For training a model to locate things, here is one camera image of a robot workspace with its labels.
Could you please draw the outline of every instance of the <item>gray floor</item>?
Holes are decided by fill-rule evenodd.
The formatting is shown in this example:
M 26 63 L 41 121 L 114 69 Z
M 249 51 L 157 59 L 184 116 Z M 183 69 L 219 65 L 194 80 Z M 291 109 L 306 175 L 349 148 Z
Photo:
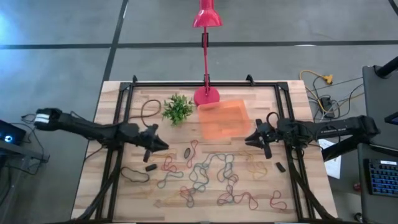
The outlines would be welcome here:
M 0 1 L 0 45 L 110 44 L 123 0 Z M 388 0 L 216 0 L 224 26 L 210 41 L 398 40 L 398 16 Z M 119 43 L 199 42 L 192 29 L 198 0 L 130 0 Z M 37 108 L 58 107 L 93 119 L 109 49 L 0 50 L 0 119 L 18 122 Z M 209 49 L 213 80 L 296 80 L 303 69 L 334 74 L 319 94 L 342 99 L 362 83 L 361 67 L 384 64 L 398 45 L 323 47 L 217 47 Z M 118 49 L 110 80 L 197 80 L 203 75 L 199 48 Z M 305 75 L 312 85 L 314 77 Z M 317 87 L 323 87 L 322 81 Z M 341 112 L 348 110 L 342 106 Z M 363 96 L 350 116 L 365 114 Z M 9 223 L 68 220 L 87 140 L 65 132 L 38 132 L 50 161 L 25 176 Z M 31 147 L 39 150 L 36 144 Z M 341 180 L 330 179 L 339 217 L 360 211 L 356 152 L 343 156 Z

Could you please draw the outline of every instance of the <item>wooden tabletop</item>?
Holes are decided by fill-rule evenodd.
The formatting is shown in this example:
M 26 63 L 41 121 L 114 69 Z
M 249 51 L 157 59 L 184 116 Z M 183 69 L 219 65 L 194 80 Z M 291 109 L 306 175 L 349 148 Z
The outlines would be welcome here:
M 290 96 L 294 107 L 296 119 L 312 120 L 307 94 L 302 81 L 287 81 L 289 84 Z M 95 116 L 97 123 L 112 123 L 116 100 L 118 96 L 120 82 L 104 82 L 98 109 Z M 157 99 L 163 102 L 168 100 L 171 95 L 178 93 L 188 98 L 193 97 L 196 88 L 190 87 L 145 87 L 134 88 L 130 115 L 139 115 L 143 103 L 147 100 Z M 118 196 L 114 214 L 114 222 L 274 222 L 274 221 L 297 221 L 292 198 L 292 187 L 290 184 L 289 172 L 281 173 L 275 166 L 280 162 L 287 169 L 287 161 L 284 145 L 282 142 L 272 143 L 272 158 L 266 159 L 261 149 L 246 146 L 244 138 L 254 132 L 254 120 L 261 118 L 265 121 L 266 115 L 272 111 L 277 112 L 274 89 L 270 87 L 219 87 L 221 101 L 244 100 L 249 119 L 253 126 L 245 135 L 220 140 L 205 140 L 201 135 L 201 127 L 198 120 L 196 108 L 193 114 L 180 126 L 171 127 L 171 122 L 167 119 L 162 120 L 161 114 L 151 118 L 145 118 L 147 124 L 156 123 L 159 125 L 157 134 L 170 146 L 168 151 L 160 151 L 153 154 L 148 164 L 157 164 L 158 169 L 148 172 L 150 181 L 146 183 L 132 183 L 120 176 Z M 285 114 L 287 113 L 284 95 Z M 156 103 L 149 103 L 144 114 L 153 113 L 157 110 Z M 271 124 L 276 125 L 277 118 L 271 116 Z M 137 123 L 141 130 L 144 125 L 141 119 L 131 119 L 131 123 Z M 187 207 L 187 201 L 181 197 L 181 186 L 192 187 L 193 182 L 189 179 L 192 169 L 187 167 L 187 160 L 184 159 L 184 151 L 191 147 L 190 142 L 196 139 L 199 144 L 196 148 L 196 156 L 193 163 L 203 162 L 209 154 L 222 153 L 234 156 L 233 173 L 239 176 L 239 180 L 234 186 L 233 194 L 239 195 L 249 192 L 256 203 L 251 201 L 249 206 L 248 196 L 245 195 L 240 203 L 229 203 L 217 205 L 217 198 L 226 193 L 226 182 L 217 180 L 217 172 L 223 167 L 224 162 L 213 159 L 208 169 L 209 183 L 204 192 L 193 194 L 195 204 L 192 208 Z M 87 154 L 99 149 L 101 146 L 97 142 L 91 142 L 88 146 Z M 126 144 L 124 148 L 123 164 L 134 170 L 145 172 L 142 158 L 144 150 L 131 144 Z M 176 165 L 178 171 L 183 172 L 182 178 L 168 177 L 167 184 L 163 189 L 158 188 L 158 182 L 163 180 L 166 171 L 160 167 L 165 161 L 165 156 L 173 158 L 172 165 Z M 81 173 L 80 184 L 76 195 L 75 206 L 72 218 L 78 217 L 85 208 L 91 203 L 100 189 L 103 173 L 106 149 L 89 158 Z M 320 203 L 330 214 L 336 217 L 336 208 L 331 194 L 328 177 L 323 164 L 322 154 L 318 147 L 309 146 L 305 150 L 305 166 L 307 168 L 308 181 L 312 192 Z M 143 179 L 145 176 L 140 174 L 131 175 L 132 179 Z M 304 214 L 306 214 L 305 200 L 303 193 L 300 198 Z M 104 214 L 107 211 L 107 203 L 104 206 Z

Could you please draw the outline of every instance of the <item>potted plant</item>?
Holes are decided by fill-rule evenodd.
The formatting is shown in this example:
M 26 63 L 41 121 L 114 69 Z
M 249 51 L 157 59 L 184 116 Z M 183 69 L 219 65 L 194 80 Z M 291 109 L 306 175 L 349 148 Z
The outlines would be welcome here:
M 164 107 L 163 118 L 171 120 L 172 126 L 178 126 L 192 114 L 193 103 L 186 96 L 175 94 L 172 95 L 171 102 L 164 101 Z

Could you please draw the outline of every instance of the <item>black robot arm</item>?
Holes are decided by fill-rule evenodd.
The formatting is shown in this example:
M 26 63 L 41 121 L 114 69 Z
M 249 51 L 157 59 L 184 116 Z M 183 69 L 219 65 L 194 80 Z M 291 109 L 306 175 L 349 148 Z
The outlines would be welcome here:
M 272 157 L 270 142 L 283 140 L 288 146 L 306 148 L 308 143 L 318 139 L 352 135 L 322 151 L 323 159 L 327 161 L 355 149 L 360 142 L 368 142 L 380 133 L 374 120 L 368 116 L 324 123 L 282 118 L 278 120 L 276 128 L 260 119 L 256 120 L 256 124 L 257 129 L 245 139 L 246 144 L 263 149 L 268 159 Z
M 62 113 L 60 109 L 45 108 L 36 111 L 34 125 L 43 131 L 64 130 L 79 134 L 87 139 L 97 140 L 105 147 L 118 146 L 120 142 L 144 147 L 146 149 L 144 162 L 147 162 L 153 152 L 169 148 L 167 143 L 155 135 L 157 124 L 139 132 L 139 127 L 135 123 L 97 124 L 72 114 Z

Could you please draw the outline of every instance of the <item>blue keyboard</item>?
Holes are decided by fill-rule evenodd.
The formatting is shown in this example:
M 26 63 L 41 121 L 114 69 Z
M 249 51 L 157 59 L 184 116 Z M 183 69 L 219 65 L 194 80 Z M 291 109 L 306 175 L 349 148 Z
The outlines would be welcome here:
M 365 159 L 369 193 L 398 197 L 398 166 L 396 161 Z

